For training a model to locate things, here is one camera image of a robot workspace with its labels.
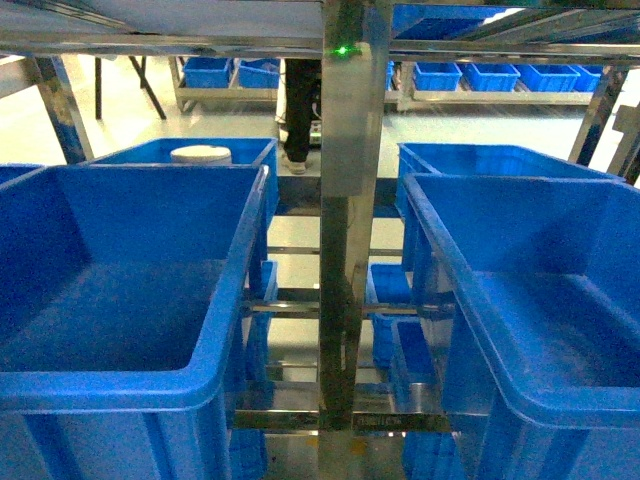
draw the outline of shoe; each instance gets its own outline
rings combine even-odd
[[[304,175],[307,171],[304,163],[305,162],[292,162],[291,160],[287,160],[287,168],[294,175]]]

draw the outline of blue plastic crate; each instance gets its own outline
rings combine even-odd
[[[389,378],[396,400],[411,406],[411,384],[436,385],[436,372],[418,317],[398,318],[391,326],[393,357]]]
[[[280,60],[240,61],[238,80],[243,88],[278,88],[280,83]]]
[[[269,460],[264,432],[234,430],[229,454],[233,480],[260,480],[267,474]]]
[[[233,59],[193,57],[184,68],[187,88],[227,88],[233,73]]]
[[[267,302],[278,298],[278,263],[266,261],[262,264],[262,291],[259,294]],[[273,313],[254,313],[248,329],[246,346],[247,380],[266,382],[269,362],[269,326]]]
[[[520,78],[520,72],[506,63],[467,63],[460,68],[471,88],[478,92],[513,92]]]
[[[278,201],[278,142],[274,138],[159,138],[135,147],[101,157],[93,165],[124,165],[128,163],[171,163],[171,152],[189,145],[214,145],[231,150],[234,165],[267,165],[267,224],[276,213]]]
[[[372,263],[367,274],[367,303],[410,303],[411,288],[400,264]],[[393,355],[391,325],[397,315],[372,313],[373,361],[378,368],[389,368]]]
[[[462,78],[455,63],[416,63],[413,80],[416,90],[454,91]]]
[[[451,38],[477,27],[485,19],[504,10],[494,7],[396,5],[393,9],[392,36],[402,40]]]
[[[407,433],[402,466],[407,480],[467,479],[450,433]]]
[[[580,74],[569,65],[516,65],[520,79],[532,92],[570,92]]]
[[[389,62],[389,64],[387,65],[387,83],[386,83],[386,89],[387,90],[391,90],[391,82],[393,80],[393,62]]]
[[[514,145],[400,143],[398,146],[399,178],[409,173],[431,173],[624,180]],[[417,224],[410,218],[407,193],[401,181],[396,189],[396,207],[405,220],[402,265],[406,271],[412,271]]]
[[[42,168],[41,165],[25,165],[25,164],[5,164],[0,165],[0,184],[15,180],[16,178],[33,172],[38,168]]]
[[[580,75],[573,88],[577,92],[594,92],[602,76],[602,67],[600,65],[573,65],[572,67]]]
[[[594,180],[404,181],[460,304],[443,408],[457,414],[467,473],[638,478],[640,192]]]
[[[51,167],[0,187],[3,478],[229,478],[222,380],[264,167]]]
[[[410,385],[436,388],[437,376],[420,320],[399,319],[392,327],[394,353],[389,369],[396,402],[412,408]],[[405,438],[402,466],[409,480],[464,480],[451,434],[410,432]]]

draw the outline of light gray floor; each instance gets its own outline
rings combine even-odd
[[[182,115],[175,105],[166,59],[152,58],[148,78],[168,115],[161,121],[151,102],[138,88],[138,79],[125,57],[103,62],[103,121],[94,119],[93,58],[65,57],[74,92],[96,156],[163,136],[185,137],[265,137],[276,136],[275,105],[253,112],[243,105],[226,110],[196,106]],[[628,89],[623,102],[635,105],[637,89]],[[584,108],[508,108],[496,106],[433,107],[411,114],[389,114],[384,118],[378,173],[397,176],[398,142],[508,143],[522,145],[566,158],[581,124]],[[593,166],[606,170],[620,135],[608,131],[597,151]],[[44,105],[35,88],[0,100],[0,142],[3,162],[64,163]],[[310,175],[320,172],[320,153],[311,154]],[[281,174],[286,169],[280,166]],[[372,246],[401,248],[403,227],[399,220],[376,219]],[[271,245],[317,246],[319,221],[313,218],[275,218],[269,232]],[[278,281],[285,287],[317,287],[318,258],[274,255],[279,263]],[[397,258],[375,261],[397,261]],[[316,360],[317,322],[277,320],[270,333],[275,360],[312,363]],[[371,359],[371,325],[363,325],[361,357]],[[313,370],[290,372],[300,380],[314,380]],[[372,441],[363,450],[362,478],[400,478],[397,442],[386,447]],[[303,467],[312,458],[315,444],[309,439],[279,439],[270,442],[272,472],[269,478],[314,478],[315,469]],[[395,461],[386,467],[380,458]]]

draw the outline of white container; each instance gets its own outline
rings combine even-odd
[[[211,145],[190,145],[171,152],[173,163],[230,165],[231,150]]]

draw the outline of person's leg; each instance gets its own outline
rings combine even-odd
[[[286,60],[288,137],[284,150],[293,163],[304,164],[309,154],[309,130],[311,129],[313,89],[318,73],[319,60]]]

